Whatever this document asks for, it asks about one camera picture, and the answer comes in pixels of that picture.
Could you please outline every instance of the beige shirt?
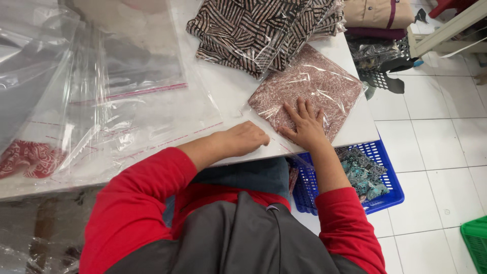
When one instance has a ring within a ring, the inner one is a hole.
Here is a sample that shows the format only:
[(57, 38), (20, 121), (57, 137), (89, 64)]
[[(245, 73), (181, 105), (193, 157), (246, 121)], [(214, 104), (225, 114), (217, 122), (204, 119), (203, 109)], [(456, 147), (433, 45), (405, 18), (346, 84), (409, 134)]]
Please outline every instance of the beige shirt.
[[(391, 17), (391, 0), (345, 0), (345, 27), (386, 29)], [(391, 29), (406, 29), (414, 22), (409, 0), (395, 0)]]

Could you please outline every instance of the green plastic basket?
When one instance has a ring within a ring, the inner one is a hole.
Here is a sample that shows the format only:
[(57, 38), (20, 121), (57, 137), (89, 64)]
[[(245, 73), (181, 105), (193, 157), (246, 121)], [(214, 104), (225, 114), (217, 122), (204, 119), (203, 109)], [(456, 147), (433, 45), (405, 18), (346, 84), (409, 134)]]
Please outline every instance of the green plastic basket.
[(487, 274), (487, 216), (464, 223), (460, 231), (477, 272)]

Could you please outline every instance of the dark pants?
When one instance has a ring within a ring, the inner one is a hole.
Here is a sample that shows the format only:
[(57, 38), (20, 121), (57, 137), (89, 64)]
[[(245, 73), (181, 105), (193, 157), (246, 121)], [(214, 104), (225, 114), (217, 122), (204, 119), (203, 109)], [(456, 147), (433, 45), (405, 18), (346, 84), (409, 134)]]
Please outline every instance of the dark pants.
[[(281, 195), (289, 195), (289, 170), (284, 157), (269, 158), (202, 170), (191, 183), (224, 185)], [(174, 196), (166, 199), (163, 220), (171, 226), (174, 215)]]

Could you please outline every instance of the red long-sleeve shirt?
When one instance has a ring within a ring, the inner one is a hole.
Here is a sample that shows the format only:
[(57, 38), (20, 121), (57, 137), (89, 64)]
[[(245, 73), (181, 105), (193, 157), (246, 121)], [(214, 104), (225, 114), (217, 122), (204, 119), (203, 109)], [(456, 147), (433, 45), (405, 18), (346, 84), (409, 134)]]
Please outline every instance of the red long-sleeve shirt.
[[(223, 200), (237, 202), (242, 189), (191, 184), (196, 167), (177, 148), (167, 148), (125, 169), (98, 194), (85, 229), (80, 274), (101, 274), (123, 257), (160, 239), (177, 239), (195, 209)], [(289, 202), (282, 196), (246, 190), (256, 203)], [(172, 228), (162, 221), (165, 200), (176, 196)], [(315, 200), (319, 237), (330, 254), (339, 254), (369, 274), (385, 274), (384, 258), (354, 188), (319, 195)]]

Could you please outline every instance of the teal batik fabric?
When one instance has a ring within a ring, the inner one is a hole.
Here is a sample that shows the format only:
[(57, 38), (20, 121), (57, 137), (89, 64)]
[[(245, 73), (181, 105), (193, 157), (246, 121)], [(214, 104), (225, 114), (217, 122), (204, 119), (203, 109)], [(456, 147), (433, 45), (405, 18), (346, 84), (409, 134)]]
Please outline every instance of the teal batik fabric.
[(380, 176), (387, 169), (367, 157), (358, 148), (351, 150), (336, 149), (341, 165), (348, 180), (355, 188), (357, 195), (372, 200), (389, 193), (389, 189), (381, 181)]

